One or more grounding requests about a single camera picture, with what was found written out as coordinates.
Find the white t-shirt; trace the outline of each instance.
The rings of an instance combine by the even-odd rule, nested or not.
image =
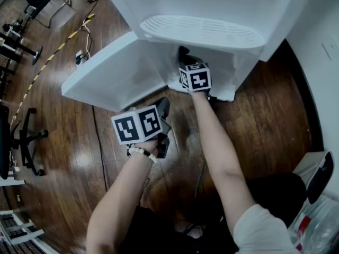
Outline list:
[[[237,254],[299,254],[281,219],[258,204],[249,208],[234,227]]]

